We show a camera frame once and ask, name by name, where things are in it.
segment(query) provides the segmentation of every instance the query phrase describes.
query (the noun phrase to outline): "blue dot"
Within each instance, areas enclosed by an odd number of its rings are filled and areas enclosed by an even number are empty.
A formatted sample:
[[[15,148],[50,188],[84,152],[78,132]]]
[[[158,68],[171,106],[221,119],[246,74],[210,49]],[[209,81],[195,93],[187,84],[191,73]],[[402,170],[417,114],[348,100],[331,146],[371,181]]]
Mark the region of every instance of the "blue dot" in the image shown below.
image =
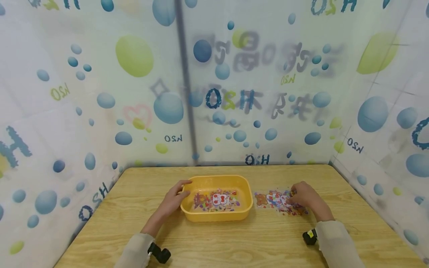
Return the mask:
[[[76,185],[76,191],[80,192],[85,188],[85,182],[81,181]]]
[[[204,100],[204,94],[201,91],[193,91],[189,94],[189,104],[192,107],[200,107]]]
[[[317,108],[323,108],[330,104],[331,95],[327,92],[319,92],[313,97],[313,104]]]
[[[322,135],[319,132],[311,132],[307,134],[304,138],[304,141],[308,145],[314,145],[319,142]]]
[[[82,115],[82,109],[80,107],[76,107],[76,113],[80,116]]]
[[[222,125],[225,123],[225,120],[227,119],[223,112],[217,111],[212,116],[213,122],[215,122],[218,125]]]
[[[37,77],[42,81],[45,81],[45,82],[49,81],[49,74],[47,71],[43,69],[37,70]]]
[[[56,173],[59,173],[59,172],[63,171],[65,167],[66,167],[66,164],[64,163],[63,160],[57,160],[54,162],[54,166],[52,167],[52,169]]]
[[[101,0],[101,6],[107,12],[111,12],[115,7],[112,0]]]
[[[230,67],[226,63],[222,63],[216,66],[214,73],[220,80],[225,80],[230,76]]]
[[[154,0],[152,13],[159,24],[170,26],[176,19],[174,0]]]
[[[311,76],[318,76],[319,75],[319,69],[314,68],[310,72]]]
[[[213,150],[213,147],[211,145],[206,145],[204,147],[204,151],[206,151],[207,153],[211,152]]]
[[[207,40],[198,40],[193,46],[193,55],[199,62],[206,62],[211,57],[211,45]]]
[[[270,128],[265,132],[265,139],[267,141],[272,141],[276,137],[277,137],[277,129],[275,128]]]
[[[128,132],[121,131],[116,134],[115,141],[119,145],[129,145],[133,141],[133,138]]]
[[[76,72],[76,78],[79,79],[80,81],[85,79],[85,74],[81,71],[77,71]]]
[[[232,30],[232,29],[234,29],[234,22],[233,21],[229,21],[228,22],[228,25],[227,25],[227,27],[228,27],[228,30]]]
[[[237,130],[234,132],[234,140],[236,142],[243,142],[246,139],[247,135],[246,132],[244,132],[243,130]]]
[[[319,64],[321,61],[322,61],[322,56],[320,55],[314,56],[313,59],[311,60],[313,64]]]
[[[83,69],[84,69],[85,71],[87,71],[87,72],[90,72],[90,71],[92,70],[92,67],[91,67],[91,65],[89,65],[89,64],[84,64],[84,65],[83,65]]]
[[[68,198],[68,197],[63,197],[63,198],[61,198],[61,200],[60,200],[60,206],[62,207],[62,208],[65,208],[66,206],[68,206],[70,204],[70,198]]]
[[[36,211],[42,215],[51,213],[57,205],[57,193],[52,190],[41,192],[34,202]]]
[[[292,25],[295,23],[295,19],[296,19],[295,13],[291,13],[287,18],[287,22],[289,22],[289,24]]]
[[[34,228],[39,224],[39,216],[37,215],[32,215],[28,218],[27,221],[27,227],[28,228]]]
[[[176,124],[183,118],[183,103],[175,94],[163,93],[155,100],[154,111],[164,123]]]
[[[86,154],[85,167],[89,170],[93,170],[95,168],[95,156],[92,153]]]
[[[384,193],[383,187],[380,184],[375,184],[374,185],[374,193],[378,196],[383,195],[383,193]]]
[[[417,246],[419,244],[419,238],[413,231],[405,229],[404,236],[412,245]]]
[[[425,198],[424,197],[422,197],[422,196],[416,196],[416,198],[414,198],[414,202],[416,202],[417,204],[421,204],[421,203],[423,203],[423,201],[425,200]]]
[[[197,0],[185,0],[185,4],[190,8],[193,9],[196,7]]]
[[[429,177],[429,156],[425,154],[410,155],[405,165],[412,175],[421,178]]]
[[[26,193],[24,190],[19,189],[16,190],[13,194],[12,194],[12,199],[13,201],[15,201],[16,203],[21,203],[22,201],[24,201],[26,196]]]
[[[387,120],[389,109],[386,100],[380,96],[367,99],[359,108],[357,123],[365,132],[379,130]]]
[[[414,125],[417,120],[417,110],[413,107],[405,108],[399,112],[396,121],[403,129],[408,129]]]
[[[97,103],[101,108],[110,109],[115,106],[115,98],[109,93],[102,92],[97,96]]]
[[[325,54],[327,54],[327,53],[331,52],[331,45],[330,45],[330,44],[326,44],[326,45],[324,45],[324,46],[323,46],[322,51],[323,51],[323,53],[325,53]]]
[[[366,185],[366,177],[359,175],[357,176],[357,181],[359,182],[360,185]]]
[[[71,67],[76,67],[78,65],[78,60],[75,57],[69,57],[67,61]]]
[[[73,52],[74,54],[76,54],[76,55],[79,55],[79,54],[81,54],[81,53],[82,53],[82,48],[81,48],[79,45],[77,45],[77,44],[72,44],[72,45],[70,46],[70,48],[72,49],[72,52]]]

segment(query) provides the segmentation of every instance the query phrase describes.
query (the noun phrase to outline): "green circle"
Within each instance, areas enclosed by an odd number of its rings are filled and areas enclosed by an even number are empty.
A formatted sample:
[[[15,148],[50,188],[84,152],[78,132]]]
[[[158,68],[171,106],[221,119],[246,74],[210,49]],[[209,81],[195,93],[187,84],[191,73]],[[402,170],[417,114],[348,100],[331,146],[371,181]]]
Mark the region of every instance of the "green circle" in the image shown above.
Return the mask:
[[[149,45],[141,38],[127,35],[116,43],[119,65],[134,77],[148,75],[154,67],[154,55]]]

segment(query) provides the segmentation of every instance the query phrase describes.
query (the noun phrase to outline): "wooden table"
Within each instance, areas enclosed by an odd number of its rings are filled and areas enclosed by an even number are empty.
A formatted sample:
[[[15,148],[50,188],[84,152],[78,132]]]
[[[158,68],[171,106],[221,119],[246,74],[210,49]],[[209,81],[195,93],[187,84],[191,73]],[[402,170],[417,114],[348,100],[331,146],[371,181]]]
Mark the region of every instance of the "wooden table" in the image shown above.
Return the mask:
[[[221,174],[244,176],[253,192],[307,181],[345,224],[366,267],[425,267],[328,165],[127,169],[56,267],[113,267],[171,186],[197,175]],[[273,209],[253,208],[244,221],[224,223],[192,223],[178,211],[157,237],[171,259],[161,265],[151,258],[149,267],[327,267],[318,246],[306,246],[302,239],[315,224],[312,215],[281,216]]]

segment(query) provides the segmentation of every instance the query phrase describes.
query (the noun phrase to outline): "printed backdrop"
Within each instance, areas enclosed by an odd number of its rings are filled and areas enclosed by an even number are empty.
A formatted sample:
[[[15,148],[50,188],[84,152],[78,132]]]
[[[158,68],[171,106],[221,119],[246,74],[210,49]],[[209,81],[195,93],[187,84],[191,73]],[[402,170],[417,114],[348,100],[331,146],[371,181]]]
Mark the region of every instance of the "printed backdrop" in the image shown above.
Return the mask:
[[[330,163],[429,263],[428,0],[0,0],[0,258],[132,166]]]

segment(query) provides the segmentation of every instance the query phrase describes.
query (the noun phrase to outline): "yellow plastic tray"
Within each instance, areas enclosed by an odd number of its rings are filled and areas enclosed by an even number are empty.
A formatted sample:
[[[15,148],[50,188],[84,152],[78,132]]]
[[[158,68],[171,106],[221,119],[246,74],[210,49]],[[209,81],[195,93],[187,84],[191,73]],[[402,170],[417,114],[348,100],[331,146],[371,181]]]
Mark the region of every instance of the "yellow plastic tray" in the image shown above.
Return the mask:
[[[215,175],[196,176],[190,178],[191,184],[186,184],[183,190],[189,190],[190,195],[182,201],[180,208],[185,213],[188,220],[192,222],[218,222],[244,220],[250,209],[253,207],[252,191],[249,182],[239,175]],[[237,191],[240,197],[240,206],[235,211],[222,212],[192,212],[193,198],[197,192],[217,191]]]

